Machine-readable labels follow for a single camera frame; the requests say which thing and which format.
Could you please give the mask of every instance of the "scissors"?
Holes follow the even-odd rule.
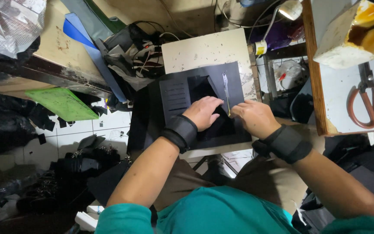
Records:
[[[349,117],[351,120],[359,127],[365,128],[365,129],[372,129],[374,128],[374,77],[373,72],[370,69],[370,65],[368,62],[360,64],[359,65],[359,71],[360,71],[360,78],[361,82],[358,89],[353,90],[353,92],[349,96],[349,102],[347,105],[347,112],[349,113]],[[366,90],[371,89],[372,90],[372,102],[373,105],[370,102],[369,97],[367,96]],[[359,121],[356,116],[355,112],[353,111],[353,103],[355,102],[355,98],[357,94],[360,93],[361,99],[363,100],[363,103],[366,107],[367,113],[370,117],[369,123],[362,123]]]

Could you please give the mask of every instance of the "hand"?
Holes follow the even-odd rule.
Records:
[[[233,117],[242,120],[243,127],[254,137],[266,139],[274,131],[281,127],[275,120],[271,108],[261,102],[246,100],[232,107]]]
[[[215,97],[204,97],[194,102],[183,115],[196,124],[199,132],[208,129],[220,114],[213,114],[216,107],[223,104],[223,100]]]

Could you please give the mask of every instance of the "brown pants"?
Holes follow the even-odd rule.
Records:
[[[317,151],[324,152],[325,139],[319,137],[315,129],[308,125],[292,127],[305,140],[311,141]],[[301,203],[307,190],[307,185],[290,165],[280,159],[261,161],[258,157],[248,162],[227,185],[277,204],[290,214],[295,213],[295,204]],[[201,175],[185,160],[177,159],[154,206],[161,211],[196,188],[213,186],[213,183],[201,179]]]

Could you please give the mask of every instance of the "person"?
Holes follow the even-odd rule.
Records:
[[[203,131],[217,119],[213,112],[222,103],[205,97],[194,102],[183,118]],[[231,108],[231,113],[262,141],[282,128],[269,106],[259,102],[247,100]],[[178,158],[177,144],[161,136],[116,186],[95,233],[298,233],[291,215],[307,185],[336,218],[323,233],[374,233],[374,195],[317,150],[299,151],[306,149],[297,160],[293,154],[295,162],[287,157],[258,162],[256,157],[231,183],[215,186]],[[280,181],[273,181],[277,175]],[[152,205],[158,211],[155,230],[150,221]]]

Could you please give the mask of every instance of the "left hand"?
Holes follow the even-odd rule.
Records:
[[[195,125],[199,132],[208,129],[220,114],[213,114],[216,107],[223,104],[223,100],[215,97],[204,97],[194,102],[183,115],[189,118]]]

